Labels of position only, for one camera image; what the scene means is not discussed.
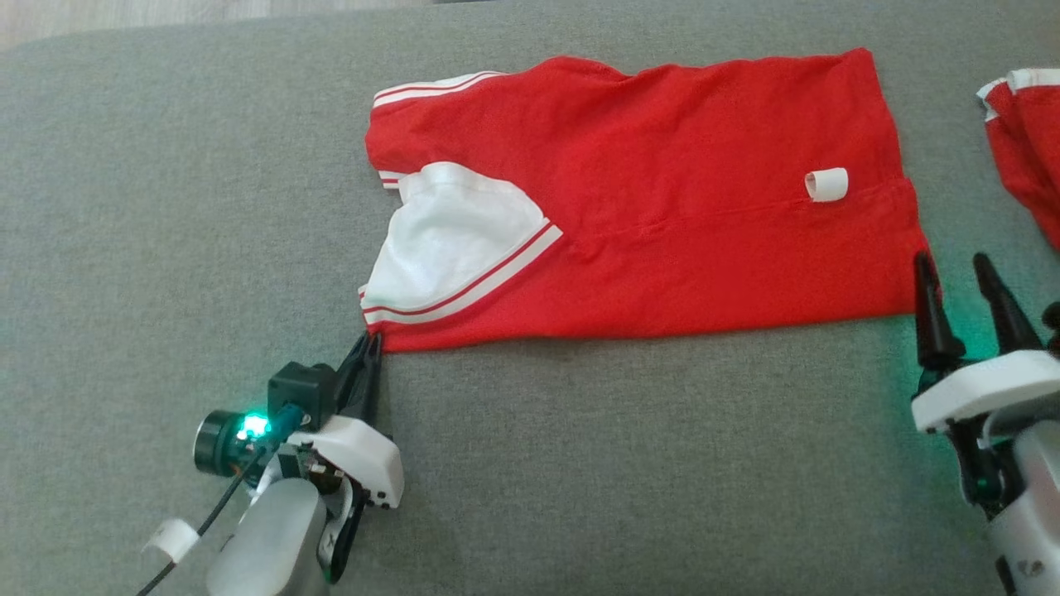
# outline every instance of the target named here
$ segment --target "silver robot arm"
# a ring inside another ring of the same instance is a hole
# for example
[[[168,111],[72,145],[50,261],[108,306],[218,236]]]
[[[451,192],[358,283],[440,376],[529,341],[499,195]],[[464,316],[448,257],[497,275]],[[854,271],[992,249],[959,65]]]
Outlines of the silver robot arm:
[[[924,372],[913,417],[919,431],[944,435],[953,444],[965,499],[987,516],[1005,594],[1057,596],[1060,360],[1045,349],[990,260],[976,255],[974,265],[1000,355],[965,357],[942,309],[934,264],[919,255],[917,344]],[[1049,347],[1057,348],[1057,338]]]
[[[326,522],[308,480],[272,483],[254,501],[206,576],[210,596],[328,596],[317,561]]]
[[[365,506],[396,508],[404,490],[398,446],[364,420],[335,415],[316,433],[293,434],[211,565],[208,593],[326,596]]]
[[[1024,490],[990,522],[997,573],[1011,594],[1060,594],[1060,422],[1020,433],[1012,450]]]

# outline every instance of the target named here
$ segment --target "white stripe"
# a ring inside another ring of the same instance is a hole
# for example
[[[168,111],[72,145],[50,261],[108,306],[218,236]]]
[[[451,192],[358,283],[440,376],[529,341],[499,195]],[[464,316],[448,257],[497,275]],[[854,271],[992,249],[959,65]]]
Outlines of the white stripe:
[[[416,306],[399,306],[399,305],[396,305],[394,303],[388,303],[386,301],[375,301],[375,300],[372,299],[371,296],[367,295],[368,294],[368,286],[371,284],[371,280],[369,280],[369,282],[365,284],[365,294],[366,294],[366,296],[360,299],[360,308],[364,309],[364,310],[366,310],[366,311],[368,311],[368,310],[374,309],[376,306],[388,306],[388,308],[394,309],[396,311],[402,311],[402,312],[405,312],[405,313],[408,313],[408,312],[419,312],[419,311],[426,311],[426,310],[429,310],[429,309],[435,309],[439,304],[441,304],[443,302],[446,302],[447,300],[449,300],[454,296],[462,293],[469,286],[471,286],[473,284],[476,284],[476,283],[481,283],[482,281],[485,281],[485,279],[484,279],[483,276],[484,276],[484,274],[487,271],[493,270],[498,265],[500,265],[505,261],[508,261],[509,259],[512,259],[514,261],[514,259],[512,258],[513,255],[519,255],[519,253],[522,253],[525,250],[529,250],[530,249],[530,244],[531,244],[531,242],[530,242],[531,239],[538,239],[540,240],[542,236],[544,236],[546,233],[548,233],[546,230],[548,228],[550,228],[550,227],[553,227],[552,222],[548,217],[542,217],[541,223],[537,224],[537,226],[534,228],[533,232],[528,233],[526,235],[526,238],[524,238],[524,239],[519,240],[518,242],[514,243],[512,245],[512,247],[509,248],[508,250],[506,250],[500,257],[498,257],[498,258],[494,259],[493,261],[491,261],[490,264],[489,264],[489,266],[481,267],[481,269],[480,269],[481,274],[479,276],[477,276],[474,279],[472,279],[471,281],[464,283],[460,287],[457,287],[456,290],[454,290],[452,292],[448,292],[448,293],[446,293],[446,294],[444,294],[442,296],[439,296],[439,297],[432,299],[431,301],[423,303],[423,304],[418,304]]]
[[[379,107],[379,106],[385,106],[387,104],[392,104],[394,102],[400,102],[400,101],[403,101],[403,100],[410,100],[412,98],[434,98],[436,95],[445,95],[447,93],[456,93],[458,91],[463,91],[464,89],[469,89],[471,87],[474,87],[475,85],[478,85],[479,83],[481,83],[482,81],[485,81],[488,78],[493,78],[494,76],[504,76],[504,75],[505,75],[505,73],[502,73],[502,72],[485,73],[485,74],[482,74],[482,76],[480,76],[478,78],[469,78],[466,82],[464,82],[464,83],[462,83],[462,84],[460,84],[460,85],[458,85],[456,87],[448,88],[448,89],[446,89],[446,88],[441,88],[441,89],[430,89],[430,88],[428,88],[428,89],[409,89],[407,91],[401,91],[401,92],[396,92],[396,93],[393,93],[393,94],[390,94],[390,95],[386,95],[386,97],[383,97],[383,98],[377,98],[375,100],[375,103],[372,104],[372,107],[376,108],[376,107]]]
[[[1060,85],[1060,68],[1023,68],[1008,73],[1008,86],[1013,93],[1028,87]]]
[[[438,320],[456,314],[484,298],[494,290],[500,287],[500,284],[514,277],[515,274],[523,270],[527,265],[537,259],[537,257],[541,257],[541,255],[545,252],[545,250],[551,246],[552,243],[560,240],[560,236],[562,235],[563,232],[560,231],[560,228],[549,226],[549,228],[545,230],[545,233],[537,236],[537,239],[528,245],[523,252],[519,252],[517,257],[494,271],[490,277],[479,281],[477,285],[472,287],[460,298],[457,298],[456,300],[442,306],[418,315],[405,315],[392,313],[390,311],[372,311],[371,313],[367,313],[365,315],[365,321],[368,322],[368,325],[384,320],[403,323],[418,323]]]
[[[407,176],[407,174],[401,174],[398,172],[386,172],[384,170],[379,171],[379,179],[383,180],[383,188],[387,190],[398,189],[399,188],[398,182],[400,182],[401,179],[404,178],[405,176]]]
[[[990,106],[989,102],[987,102],[987,95],[990,94],[990,91],[993,91],[994,87],[1001,85],[1004,82],[1005,78],[994,78],[990,83],[987,83],[983,87],[979,87],[979,90],[975,92],[975,97],[978,98],[980,102],[983,102],[983,107],[987,108],[987,118],[986,118],[987,122],[990,122],[994,118],[997,118],[997,112],[994,111],[994,108]]]
[[[401,85],[394,85],[393,87],[387,87],[386,89],[384,89],[384,90],[375,93],[375,95],[372,99],[377,100],[377,99],[379,99],[379,95],[382,95],[384,93],[390,93],[390,92],[393,92],[393,91],[398,91],[400,89],[404,89],[406,87],[455,87],[455,86],[460,85],[462,83],[466,83],[466,82],[471,81],[472,78],[475,78],[479,74],[505,74],[505,73],[504,72],[497,72],[495,70],[482,70],[482,71],[479,71],[479,72],[473,72],[471,74],[461,74],[460,76],[454,76],[452,78],[442,78],[441,81],[430,81],[430,82],[424,82],[424,83],[402,83]]]

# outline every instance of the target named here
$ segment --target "black cable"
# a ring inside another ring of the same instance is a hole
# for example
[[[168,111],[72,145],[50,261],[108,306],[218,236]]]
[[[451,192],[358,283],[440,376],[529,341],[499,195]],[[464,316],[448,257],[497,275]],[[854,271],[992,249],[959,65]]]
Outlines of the black cable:
[[[202,525],[199,526],[198,534],[200,537],[206,533],[206,530],[210,529],[210,526],[213,525],[214,520],[217,519],[217,515],[220,515],[220,511],[225,508],[226,505],[228,505],[229,499],[232,498],[232,495],[235,494],[235,491],[240,489],[240,485],[243,484],[243,478],[246,477],[247,471],[258,466],[258,462],[261,461],[262,458],[265,457],[265,455],[272,453],[275,449],[276,448],[273,445],[266,446],[261,451],[261,453],[259,453],[253,459],[251,459],[249,463],[247,463],[246,466],[243,467],[242,470],[240,470],[240,473],[235,475],[235,478],[232,479],[232,483],[228,485],[228,489],[225,491],[225,494],[220,495],[220,501],[218,501],[217,505],[214,506],[213,511],[210,511],[210,514],[207,515],[206,521],[204,521]],[[163,579],[165,579],[165,576],[170,575],[170,572],[176,568],[176,566],[177,564],[175,562],[170,561],[169,564],[162,567],[162,571],[158,572],[158,575],[152,578],[152,580],[148,581],[147,584],[140,590],[140,592],[137,592],[136,596],[146,596],[147,594],[149,594],[152,590],[157,588],[158,584],[161,583]]]

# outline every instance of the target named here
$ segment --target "robotic arm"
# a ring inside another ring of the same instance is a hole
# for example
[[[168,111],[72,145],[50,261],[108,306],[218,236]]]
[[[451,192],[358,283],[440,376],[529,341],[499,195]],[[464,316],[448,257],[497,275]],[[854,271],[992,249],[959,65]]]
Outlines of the robotic arm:
[[[214,410],[199,425],[196,468],[236,476],[251,496],[207,574],[210,596],[326,596],[365,508],[399,506],[401,454],[374,427],[381,356],[382,339],[366,333],[338,370],[289,363],[276,373],[265,415]],[[166,569],[214,516],[197,532],[179,521],[162,525],[152,544],[173,558]]]
[[[979,507],[1008,596],[1060,594],[1060,361],[1045,350],[986,255],[973,261],[1000,353],[966,358],[934,264],[916,259],[917,430],[953,444],[965,499]],[[1060,328],[1060,305],[1046,322]],[[1049,347],[1057,349],[1060,336]]]

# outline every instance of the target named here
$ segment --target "green led light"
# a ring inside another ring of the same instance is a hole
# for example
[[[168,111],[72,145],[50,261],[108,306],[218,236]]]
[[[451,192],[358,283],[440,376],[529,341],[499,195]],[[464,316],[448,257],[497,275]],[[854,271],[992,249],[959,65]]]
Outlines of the green led light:
[[[265,436],[265,433],[269,431],[268,418],[260,414],[248,414],[243,417],[243,424],[240,430],[236,431],[235,436],[238,439],[260,439]]]

